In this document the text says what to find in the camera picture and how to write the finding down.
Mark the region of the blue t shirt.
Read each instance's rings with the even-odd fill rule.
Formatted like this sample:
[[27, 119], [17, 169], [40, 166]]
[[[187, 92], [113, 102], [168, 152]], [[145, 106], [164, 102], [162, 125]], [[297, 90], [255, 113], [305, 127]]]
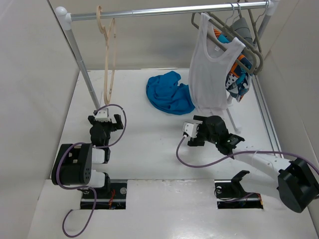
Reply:
[[190, 97], [189, 86], [180, 83], [181, 76], [175, 71], [150, 77], [146, 85], [146, 96], [158, 110], [184, 115], [195, 109]]

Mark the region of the beige wooden hanger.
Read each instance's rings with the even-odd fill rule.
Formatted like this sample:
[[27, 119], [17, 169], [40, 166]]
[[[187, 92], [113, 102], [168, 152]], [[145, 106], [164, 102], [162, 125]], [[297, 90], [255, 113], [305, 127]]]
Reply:
[[[116, 29], [116, 21], [112, 18], [109, 27], [106, 28], [101, 22], [102, 16], [102, 7], [100, 5], [97, 6], [96, 9], [96, 17], [97, 17], [97, 25], [100, 33], [104, 36], [105, 39], [105, 66], [104, 66], [104, 89], [103, 89], [103, 99], [105, 105], [109, 105], [111, 102], [113, 85], [114, 85], [114, 77], [115, 77], [115, 67], [117, 61], [117, 29]], [[114, 50], [113, 50], [113, 61], [112, 61], [112, 70], [111, 76], [109, 77], [109, 61], [110, 61], [110, 41], [111, 39], [114, 42]]]

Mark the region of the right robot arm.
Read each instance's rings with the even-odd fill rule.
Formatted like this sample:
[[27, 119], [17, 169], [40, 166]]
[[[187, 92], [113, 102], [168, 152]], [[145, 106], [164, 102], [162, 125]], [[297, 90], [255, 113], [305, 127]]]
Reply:
[[184, 122], [182, 131], [189, 137], [188, 146], [215, 145], [224, 155], [270, 176], [277, 182], [276, 196], [286, 207], [301, 213], [319, 197], [319, 183], [314, 176], [318, 172], [307, 159], [287, 152], [259, 150], [245, 139], [228, 131], [219, 116], [194, 116], [194, 122]]

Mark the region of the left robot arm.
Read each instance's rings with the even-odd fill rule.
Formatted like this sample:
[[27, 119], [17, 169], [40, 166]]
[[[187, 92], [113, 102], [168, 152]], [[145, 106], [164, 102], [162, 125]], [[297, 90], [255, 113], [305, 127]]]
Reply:
[[100, 114], [88, 116], [91, 124], [89, 130], [90, 143], [80, 143], [72, 148], [72, 144], [62, 144], [57, 153], [51, 172], [51, 181], [54, 185], [76, 187], [85, 190], [94, 188], [99, 197], [107, 197], [111, 193], [110, 177], [107, 173], [92, 169], [93, 164], [106, 164], [110, 160], [108, 147], [111, 133], [123, 130], [121, 116], [114, 115], [115, 122]]

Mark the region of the grey empty hanger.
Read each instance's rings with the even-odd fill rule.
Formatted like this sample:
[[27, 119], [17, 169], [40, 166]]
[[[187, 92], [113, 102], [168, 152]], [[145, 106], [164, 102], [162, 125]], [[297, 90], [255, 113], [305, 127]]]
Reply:
[[[242, 13], [241, 10], [238, 9], [238, 16], [235, 18], [236, 20], [238, 20], [239, 18], [242, 18]], [[250, 61], [250, 63], [252, 64], [252, 67], [254, 68], [254, 72], [253, 75], [257, 75], [263, 68], [263, 55], [262, 55], [262, 49], [261, 49], [261, 44], [260, 44], [260, 37], [257, 31], [257, 20], [259, 19], [260, 16], [258, 16], [257, 20], [254, 20], [252, 11], [250, 9], [248, 9], [248, 14], [249, 14], [249, 19], [252, 25], [252, 30], [250, 30], [251, 35], [252, 35], [252, 39], [253, 39], [253, 45], [249, 44], [246, 40], [246, 42], [248, 44], [245, 43], [246, 45], [246, 49], [243, 50], [243, 54], [246, 56], [246, 58]]]

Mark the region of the grey garment on hanger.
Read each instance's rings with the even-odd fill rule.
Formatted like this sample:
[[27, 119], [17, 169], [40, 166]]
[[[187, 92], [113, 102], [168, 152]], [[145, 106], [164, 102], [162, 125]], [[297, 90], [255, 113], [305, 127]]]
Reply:
[[244, 38], [249, 44], [253, 45], [252, 35], [248, 26], [248, 23], [245, 18], [239, 18], [234, 21], [232, 24], [233, 30]]

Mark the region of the white mesh tank top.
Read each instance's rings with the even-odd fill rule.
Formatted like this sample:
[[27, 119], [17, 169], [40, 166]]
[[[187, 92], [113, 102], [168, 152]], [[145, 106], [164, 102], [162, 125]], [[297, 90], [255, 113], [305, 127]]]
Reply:
[[208, 14], [200, 15], [188, 77], [191, 100], [205, 114], [227, 109], [226, 76], [245, 47], [236, 37], [229, 43], [217, 45], [210, 20]]

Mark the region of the colourful patterned garment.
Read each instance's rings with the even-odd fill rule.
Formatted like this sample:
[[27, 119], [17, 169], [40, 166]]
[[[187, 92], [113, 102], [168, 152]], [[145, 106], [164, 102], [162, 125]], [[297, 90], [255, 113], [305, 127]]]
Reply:
[[[214, 33], [221, 43], [230, 43], [225, 35], [223, 35], [219, 30], [214, 29]], [[237, 60], [239, 60], [248, 69], [252, 67], [250, 61], [242, 53], [237, 57]], [[241, 66], [238, 65], [238, 63], [235, 62], [227, 74], [225, 88], [231, 97], [235, 98], [237, 102], [240, 102], [244, 95], [249, 91], [251, 80], [252, 74], [248, 74]]]

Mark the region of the metal clothes rack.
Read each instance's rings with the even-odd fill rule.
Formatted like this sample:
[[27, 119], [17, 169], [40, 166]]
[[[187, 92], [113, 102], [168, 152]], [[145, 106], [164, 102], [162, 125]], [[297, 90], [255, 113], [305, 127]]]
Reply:
[[[259, 37], [261, 37], [266, 29], [266, 26], [274, 14], [277, 6], [279, 4], [278, 0], [265, 0], [261, 2], [249, 2], [245, 1], [243, 3], [223, 3], [223, 4], [213, 4], [213, 5], [199, 5], [199, 6], [178, 6], [178, 7], [166, 7], [166, 8], [154, 8], [154, 9], [139, 9], [139, 10], [127, 10], [127, 11], [115, 11], [115, 12], [103, 12], [101, 19], [112, 19], [112, 18], [120, 18], [120, 17], [138, 17], [138, 16], [154, 16], [154, 15], [169, 15], [169, 14], [183, 14], [183, 13], [191, 13], [191, 23], [193, 26], [197, 27], [194, 23], [194, 16], [196, 13], [202, 12], [210, 12], [214, 11], [227, 11], [227, 10], [248, 10], [252, 11], [254, 20], [257, 20], [257, 31]], [[86, 69], [85, 63], [82, 59], [80, 50], [78, 48], [76, 39], [74, 37], [71, 23], [74, 21], [81, 20], [94, 20], [97, 19], [96, 13], [81, 13], [81, 14], [71, 14], [66, 8], [59, 6], [54, 10], [55, 16], [58, 19], [62, 30], [66, 36], [66, 39], [70, 45], [70, 48], [75, 56], [79, 69], [84, 77], [84, 81], [87, 85], [89, 94], [93, 101], [94, 106], [97, 108], [100, 106], [100, 103], [97, 99], [95, 90], [93, 88], [92, 82], [88, 75], [88, 71]], [[222, 21], [220, 25], [228, 26], [225, 21]]]

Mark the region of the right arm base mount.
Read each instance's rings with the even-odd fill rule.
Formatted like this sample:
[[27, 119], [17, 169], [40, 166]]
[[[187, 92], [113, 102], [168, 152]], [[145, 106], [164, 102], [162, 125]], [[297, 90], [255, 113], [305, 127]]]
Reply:
[[214, 195], [218, 209], [263, 209], [259, 193], [246, 192], [241, 180], [250, 172], [242, 170], [231, 179], [214, 180]]

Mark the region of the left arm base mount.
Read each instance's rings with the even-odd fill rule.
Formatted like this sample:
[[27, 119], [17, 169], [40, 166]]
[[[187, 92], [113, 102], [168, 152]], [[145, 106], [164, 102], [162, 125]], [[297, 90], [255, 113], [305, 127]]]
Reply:
[[[124, 210], [126, 208], [127, 181], [111, 181], [110, 190], [95, 189], [97, 193], [96, 210]], [[80, 209], [92, 209], [94, 193], [87, 191], [82, 193]]]

